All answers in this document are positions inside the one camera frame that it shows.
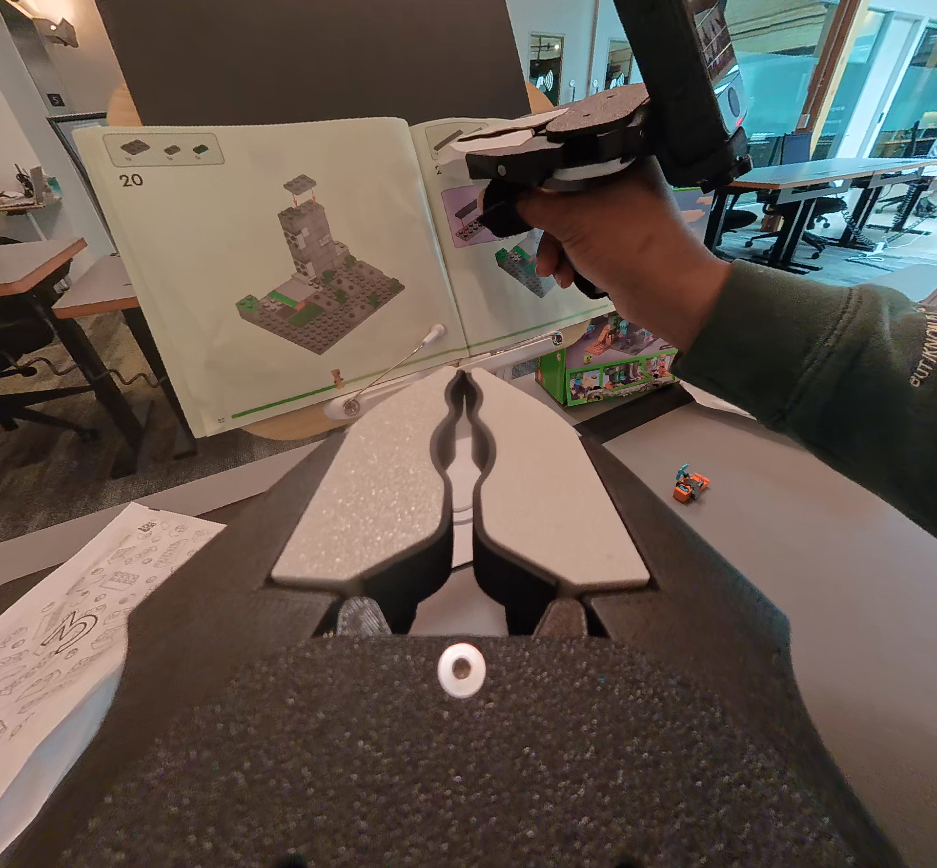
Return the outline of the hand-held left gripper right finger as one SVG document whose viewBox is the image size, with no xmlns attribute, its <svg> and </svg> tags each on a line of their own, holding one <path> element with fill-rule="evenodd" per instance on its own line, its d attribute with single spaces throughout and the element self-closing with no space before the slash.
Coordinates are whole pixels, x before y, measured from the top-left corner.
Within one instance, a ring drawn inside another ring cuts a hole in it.
<svg viewBox="0 0 937 868">
<path fill-rule="evenodd" d="M 646 589 L 650 570 L 583 437 L 486 370 L 465 377 L 472 458 L 472 565 L 508 632 L 535 632 L 556 600 Z"/>
</svg>

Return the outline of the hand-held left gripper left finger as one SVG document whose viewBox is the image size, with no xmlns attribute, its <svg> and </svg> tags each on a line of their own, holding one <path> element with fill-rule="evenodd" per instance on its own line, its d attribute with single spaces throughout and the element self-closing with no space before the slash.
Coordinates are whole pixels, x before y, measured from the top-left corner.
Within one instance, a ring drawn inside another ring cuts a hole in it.
<svg viewBox="0 0 937 868">
<path fill-rule="evenodd" d="M 393 633 L 451 575 L 447 470 L 462 415 L 462 374 L 443 368 L 381 403 L 345 433 L 287 540 L 275 583 L 375 601 Z"/>
</svg>

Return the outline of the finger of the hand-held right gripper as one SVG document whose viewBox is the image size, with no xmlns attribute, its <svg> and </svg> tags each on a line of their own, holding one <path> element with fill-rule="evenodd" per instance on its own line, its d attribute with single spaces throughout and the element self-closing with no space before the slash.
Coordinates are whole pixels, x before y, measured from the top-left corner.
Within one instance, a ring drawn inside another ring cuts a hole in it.
<svg viewBox="0 0 937 868">
<path fill-rule="evenodd" d="M 449 148 L 457 153 L 482 153 L 519 147 L 533 138 L 534 132 L 477 132 L 458 137 L 449 144 Z"/>
<path fill-rule="evenodd" d="M 569 109 L 552 109 L 546 112 L 532 113 L 510 121 L 490 124 L 484 130 L 484 136 L 498 136 L 524 130 L 537 132 L 538 130 L 543 130 L 548 123 L 558 117 L 562 117 L 568 111 Z"/>
</svg>

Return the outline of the brick instruction booklet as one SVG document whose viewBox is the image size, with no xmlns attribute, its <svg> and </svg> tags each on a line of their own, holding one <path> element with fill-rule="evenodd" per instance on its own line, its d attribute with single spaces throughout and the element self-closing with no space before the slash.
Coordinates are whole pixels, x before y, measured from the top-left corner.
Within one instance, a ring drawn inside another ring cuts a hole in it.
<svg viewBox="0 0 937 868">
<path fill-rule="evenodd" d="M 496 239 L 451 143 L 411 126 L 89 126 L 75 143 L 198 437 L 509 350 L 612 309 Z"/>
</svg>

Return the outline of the person's right forearm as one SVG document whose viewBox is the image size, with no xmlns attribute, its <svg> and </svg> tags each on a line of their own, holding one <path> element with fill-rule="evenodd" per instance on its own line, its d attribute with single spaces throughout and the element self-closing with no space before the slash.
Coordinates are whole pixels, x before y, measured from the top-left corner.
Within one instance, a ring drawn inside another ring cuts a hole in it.
<svg viewBox="0 0 937 868">
<path fill-rule="evenodd" d="M 674 370 L 936 534 L 934 304 L 732 265 Z"/>
</svg>

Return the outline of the long office desk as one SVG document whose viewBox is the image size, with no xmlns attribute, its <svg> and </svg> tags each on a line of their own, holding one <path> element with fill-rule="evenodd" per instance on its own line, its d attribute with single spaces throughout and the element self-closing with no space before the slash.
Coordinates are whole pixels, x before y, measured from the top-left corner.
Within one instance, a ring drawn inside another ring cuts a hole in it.
<svg viewBox="0 0 937 868">
<path fill-rule="evenodd" d="M 810 275 L 817 265 L 794 260 L 817 199 L 833 193 L 831 184 L 841 183 L 850 190 L 856 182 L 865 182 L 867 192 L 879 191 L 888 183 L 921 179 L 927 168 L 935 167 L 935 157 L 914 159 L 823 159 L 802 163 L 756 168 L 731 184 L 714 191 L 704 244 L 711 252 L 720 245 L 724 218 L 732 195 L 765 191 L 769 201 L 779 206 L 794 206 L 791 220 L 765 254 L 749 255 L 747 261 L 767 265 L 796 275 Z"/>
</svg>

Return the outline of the person's right hand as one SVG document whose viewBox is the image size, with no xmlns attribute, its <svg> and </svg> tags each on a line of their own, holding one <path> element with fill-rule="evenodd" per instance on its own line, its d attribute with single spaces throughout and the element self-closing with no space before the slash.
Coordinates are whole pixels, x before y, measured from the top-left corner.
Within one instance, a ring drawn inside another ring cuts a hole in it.
<svg viewBox="0 0 937 868">
<path fill-rule="evenodd" d="M 716 306 L 729 265 L 689 229 L 654 158 L 579 192 L 523 192 L 516 211 L 543 236 L 537 273 L 561 288 L 575 273 L 616 312 L 688 351 Z"/>
</svg>

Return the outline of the white book stand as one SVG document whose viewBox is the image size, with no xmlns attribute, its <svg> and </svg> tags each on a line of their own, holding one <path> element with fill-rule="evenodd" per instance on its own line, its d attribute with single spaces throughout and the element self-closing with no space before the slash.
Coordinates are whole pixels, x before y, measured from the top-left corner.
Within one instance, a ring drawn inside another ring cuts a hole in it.
<svg viewBox="0 0 937 868">
<path fill-rule="evenodd" d="M 111 95 L 108 105 L 109 123 L 116 126 L 138 127 L 142 124 L 140 114 L 135 106 L 126 82 L 122 82 Z M 548 326 L 534 328 L 531 331 L 513 336 L 509 339 L 500 339 L 480 348 L 477 356 L 471 361 L 482 360 L 488 355 L 506 354 L 507 359 L 498 360 L 497 365 L 511 369 L 530 356 L 529 343 L 545 342 L 550 345 L 553 340 L 565 336 L 571 338 L 573 332 L 583 329 L 581 323 L 553 323 Z M 298 401 L 290 400 L 286 404 L 266 410 L 265 417 L 258 422 L 243 425 L 243 430 L 270 440 L 299 440 L 309 439 L 315 434 L 329 432 L 345 425 L 349 414 L 343 412 L 343 404 L 354 404 L 353 397 L 346 393 L 338 398 L 338 409 L 330 413 L 329 403 L 335 393 L 340 392 L 344 381 L 338 373 L 332 374 L 334 391 L 328 392 L 326 399 L 315 404 L 299 406 Z"/>
</svg>

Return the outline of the green toy box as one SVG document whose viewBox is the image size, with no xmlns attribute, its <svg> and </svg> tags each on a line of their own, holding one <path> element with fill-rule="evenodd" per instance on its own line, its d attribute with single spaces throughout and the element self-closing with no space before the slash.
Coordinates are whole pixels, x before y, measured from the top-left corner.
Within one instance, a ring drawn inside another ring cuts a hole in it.
<svg viewBox="0 0 937 868">
<path fill-rule="evenodd" d="M 676 348 L 610 312 L 593 318 L 569 346 L 537 361 L 536 382 L 560 406 L 633 397 L 674 382 Z"/>
</svg>

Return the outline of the black office chair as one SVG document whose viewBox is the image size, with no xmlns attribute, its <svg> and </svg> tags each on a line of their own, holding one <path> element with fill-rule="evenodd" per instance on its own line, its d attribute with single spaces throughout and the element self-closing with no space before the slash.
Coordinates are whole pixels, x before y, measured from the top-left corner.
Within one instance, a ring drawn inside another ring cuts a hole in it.
<svg viewBox="0 0 937 868">
<path fill-rule="evenodd" d="M 770 227 L 774 237 L 771 247 L 764 250 L 759 259 L 765 265 L 800 274 L 817 271 L 816 262 L 827 247 L 826 237 L 813 234 L 817 220 L 826 222 L 829 215 L 845 209 L 845 201 L 839 196 L 820 196 L 799 202 L 778 204 L 768 202 L 764 208 L 764 226 Z M 797 263 L 794 255 L 801 244 L 814 249 L 809 265 Z"/>
<path fill-rule="evenodd" d="M 2 238 L 2 245 L 13 244 Z M 64 334 L 56 327 L 52 308 L 56 300 L 55 284 L 68 274 L 59 271 L 30 290 L 28 293 L 1 297 L 1 374 L 2 378 L 36 375 L 36 364 L 30 359 L 40 350 L 53 344 L 56 338 L 65 342 Z M 1 402 L 1 427 L 5 432 L 16 431 L 21 423 L 69 431 L 84 442 L 99 439 L 95 429 L 42 413 L 38 406 L 60 398 L 91 393 L 93 386 L 60 387 L 57 389 L 33 390 L 22 393 L 3 393 Z"/>
</svg>

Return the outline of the white printed paper bag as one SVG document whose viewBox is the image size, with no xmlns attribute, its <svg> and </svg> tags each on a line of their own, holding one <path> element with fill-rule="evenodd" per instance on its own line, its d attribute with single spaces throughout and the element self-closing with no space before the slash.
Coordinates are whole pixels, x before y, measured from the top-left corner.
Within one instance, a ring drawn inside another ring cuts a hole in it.
<svg viewBox="0 0 937 868">
<path fill-rule="evenodd" d="M 2 613 L 2 851 L 99 731 L 123 671 L 131 611 L 223 528 L 130 503 Z"/>
</svg>

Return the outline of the wood-edged office table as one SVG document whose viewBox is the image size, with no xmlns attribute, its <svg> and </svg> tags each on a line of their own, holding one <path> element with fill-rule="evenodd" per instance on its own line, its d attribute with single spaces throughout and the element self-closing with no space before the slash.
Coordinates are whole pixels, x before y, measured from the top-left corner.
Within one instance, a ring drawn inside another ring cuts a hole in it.
<svg viewBox="0 0 937 868">
<path fill-rule="evenodd" d="M 59 271 L 87 248 L 84 238 L 17 242 L 1 246 L 1 297 L 26 294 Z"/>
<path fill-rule="evenodd" d="M 81 278 L 70 285 L 67 293 L 59 299 L 53 309 L 56 317 L 62 320 L 76 320 L 118 311 L 123 314 L 124 322 L 177 420 L 173 457 L 180 460 L 196 456 L 196 439 L 184 416 L 120 255 L 111 254 L 96 261 Z"/>
</svg>

